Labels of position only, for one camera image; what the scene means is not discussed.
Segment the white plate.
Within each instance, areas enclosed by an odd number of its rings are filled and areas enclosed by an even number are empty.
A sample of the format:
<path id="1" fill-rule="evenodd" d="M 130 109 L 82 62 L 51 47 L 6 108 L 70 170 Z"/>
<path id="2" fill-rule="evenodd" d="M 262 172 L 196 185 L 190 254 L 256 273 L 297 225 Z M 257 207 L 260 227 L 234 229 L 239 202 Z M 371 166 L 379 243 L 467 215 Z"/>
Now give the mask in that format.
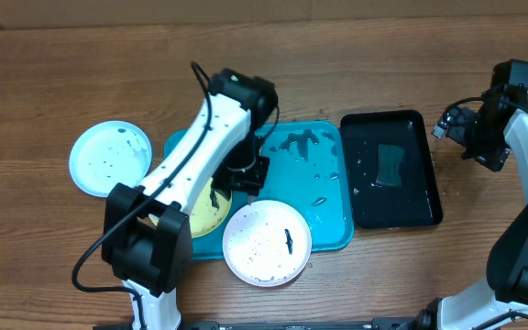
<path id="1" fill-rule="evenodd" d="M 295 280 L 312 253 L 303 216 L 286 203 L 263 200 L 229 219 L 222 241 L 225 262 L 242 281 L 264 288 Z"/>

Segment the dark green sponge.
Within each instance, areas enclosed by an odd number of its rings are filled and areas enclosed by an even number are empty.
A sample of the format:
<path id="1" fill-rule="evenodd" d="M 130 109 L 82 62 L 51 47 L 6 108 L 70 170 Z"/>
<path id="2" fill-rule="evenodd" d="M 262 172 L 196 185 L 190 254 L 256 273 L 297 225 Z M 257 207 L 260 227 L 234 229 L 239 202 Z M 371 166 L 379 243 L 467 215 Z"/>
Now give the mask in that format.
<path id="1" fill-rule="evenodd" d="M 404 157 L 404 148 L 397 145 L 379 144 L 378 174 L 376 182 L 380 185 L 399 187 L 402 185 L 400 166 Z"/>

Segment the light blue plate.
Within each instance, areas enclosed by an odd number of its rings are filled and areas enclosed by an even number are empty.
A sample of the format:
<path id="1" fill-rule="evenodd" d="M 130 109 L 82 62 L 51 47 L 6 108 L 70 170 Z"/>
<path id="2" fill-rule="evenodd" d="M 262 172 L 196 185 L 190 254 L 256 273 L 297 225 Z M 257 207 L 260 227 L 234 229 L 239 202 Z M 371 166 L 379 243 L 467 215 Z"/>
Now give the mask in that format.
<path id="1" fill-rule="evenodd" d="M 69 156 L 73 183 L 83 192 L 105 198 L 118 183 L 137 186 L 149 172 L 152 146 L 139 127 L 106 121 L 75 141 Z"/>

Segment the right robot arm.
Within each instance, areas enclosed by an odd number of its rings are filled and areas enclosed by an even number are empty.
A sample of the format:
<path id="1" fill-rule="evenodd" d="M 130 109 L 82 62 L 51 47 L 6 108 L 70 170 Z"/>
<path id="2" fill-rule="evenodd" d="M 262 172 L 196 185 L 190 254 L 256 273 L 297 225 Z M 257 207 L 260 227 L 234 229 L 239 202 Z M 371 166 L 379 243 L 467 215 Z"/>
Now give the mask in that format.
<path id="1" fill-rule="evenodd" d="M 482 160 L 497 149 L 513 153 L 525 206 L 492 247 L 486 275 L 462 292 L 437 298 L 406 329 L 499 329 L 528 321 L 528 87 L 499 83 L 479 97 L 482 106 L 465 115 L 462 101 L 447 107 L 437 138 L 461 132 L 465 158 Z"/>

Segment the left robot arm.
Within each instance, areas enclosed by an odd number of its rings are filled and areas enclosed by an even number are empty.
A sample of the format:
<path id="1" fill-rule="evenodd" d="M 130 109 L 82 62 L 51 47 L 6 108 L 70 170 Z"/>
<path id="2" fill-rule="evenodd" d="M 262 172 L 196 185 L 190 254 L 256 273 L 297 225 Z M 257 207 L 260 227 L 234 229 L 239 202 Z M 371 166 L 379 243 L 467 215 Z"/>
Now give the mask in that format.
<path id="1" fill-rule="evenodd" d="M 181 328 L 175 289 L 193 258 L 190 215 L 203 188 L 256 196 L 266 179 L 256 132 L 278 107 L 274 84 L 224 69 L 202 87 L 199 115 L 170 155 L 106 200 L 101 254 L 131 297 L 129 329 Z"/>

